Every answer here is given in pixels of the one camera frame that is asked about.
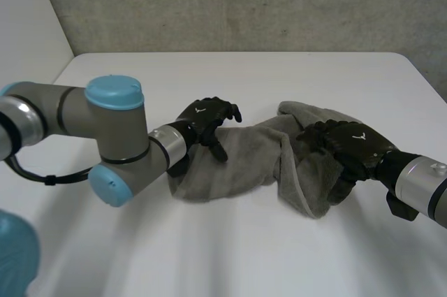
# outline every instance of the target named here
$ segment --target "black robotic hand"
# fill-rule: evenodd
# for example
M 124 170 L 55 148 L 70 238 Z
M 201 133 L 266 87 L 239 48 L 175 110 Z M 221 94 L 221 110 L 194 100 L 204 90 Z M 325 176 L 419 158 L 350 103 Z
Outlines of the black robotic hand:
M 226 162 L 228 155 L 217 140 L 214 131 L 221 126 L 225 119 L 242 122 L 239 108 L 234 103 L 217 97 L 196 100 L 189 105 L 177 118 L 195 133 L 195 142 L 209 147 L 212 155 L 220 162 Z
M 388 139 L 366 124 L 357 122 L 317 122 L 298 137 L 311 150 L 327 150 L 344 167 L 328 195 L 332 205 L 341 203 L 358 180 L 376 179 L 376 167 L 389 151 L 398 150 Z

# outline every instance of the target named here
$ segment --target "white table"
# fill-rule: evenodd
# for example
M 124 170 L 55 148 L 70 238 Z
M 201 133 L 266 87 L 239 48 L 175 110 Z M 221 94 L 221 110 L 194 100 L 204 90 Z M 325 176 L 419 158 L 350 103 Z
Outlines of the white table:
M 350 114 L 403 150 L 447 161 L 447 105 L 400 55 L 90 54 L 76 57 L 56 83 L 85 86 L 107 74 L 141 81 L 149 128 L 206 96 L 237 103 L 243 126 L 293 100 Z M 56 136 L 20 158 L 42 174 L 99 160 L 94 141 Z M 0 207 L 29 219 L 41 237 L 41 273 L 30 297 L 447 293 L 447 231 L 422 215 L 412 223 L 392 216 L 379 183 L 359 184 L 323 219 L 312 220 L 282 205 L 275 184 L 190 204 L 170 197 L 163 176 L 116 209 L 86 182 L 51 188 L 3 164 L 1 172 Z

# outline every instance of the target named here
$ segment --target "towel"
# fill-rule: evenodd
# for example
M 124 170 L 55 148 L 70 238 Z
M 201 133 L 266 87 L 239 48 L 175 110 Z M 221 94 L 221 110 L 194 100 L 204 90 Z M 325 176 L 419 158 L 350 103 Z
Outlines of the towel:
M 327 197 L 342 166 L 328 152 L 311 151 L 296 137 L 306 126 L 329 119 L 358 121 L 335 110 L 284 101 L 276 117 L 256 126 L 219 128 L 216 136 L 228 161 L 219 163 L 206 147 L 194 146 L 186 174 L 168 176 L 171 194 L 205 202 L 277 182 L 280 199 L 305 216 L 320 218 L 329 211 Z

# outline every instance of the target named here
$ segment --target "blue cap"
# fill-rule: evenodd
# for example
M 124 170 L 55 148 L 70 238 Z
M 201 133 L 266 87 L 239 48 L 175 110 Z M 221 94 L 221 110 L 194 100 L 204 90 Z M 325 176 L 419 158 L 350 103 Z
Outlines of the blue cap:
M 123 206 L 133 198 L 126 182 L 106 166 L 94 166 L 89 172 L 89 181 L 95 194 L 114 208 Z
M 41 259 L 38 237 L 21 217 L 0 210 L 0 295 L 23 297 Z
M 140 82 L 126 75 L 93 79 L 85 88 L 85 97 L 94 105 L 109 110 L 133 110 L 145 102 Z

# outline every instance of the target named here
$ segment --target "wire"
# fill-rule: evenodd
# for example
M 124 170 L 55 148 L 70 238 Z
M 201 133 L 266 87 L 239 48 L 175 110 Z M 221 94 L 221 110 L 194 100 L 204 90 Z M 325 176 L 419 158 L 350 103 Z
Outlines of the wire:
M 57 177 L 56 175 L 47 175 L 44 177 L 24 170 L 15 155 L 5 159 L 5 163 L 11 168 L 12 171 L 17 173 L 19 176 L 33 182 L 44 183 L 45 185 L 73 184 L 82 182 L 88 178 L 89 171 L 91 170 L 91 168 L 87 168 L 82 171 L 78 171 L 77 173 L 71 173 L 70 175 L 59 177 Z

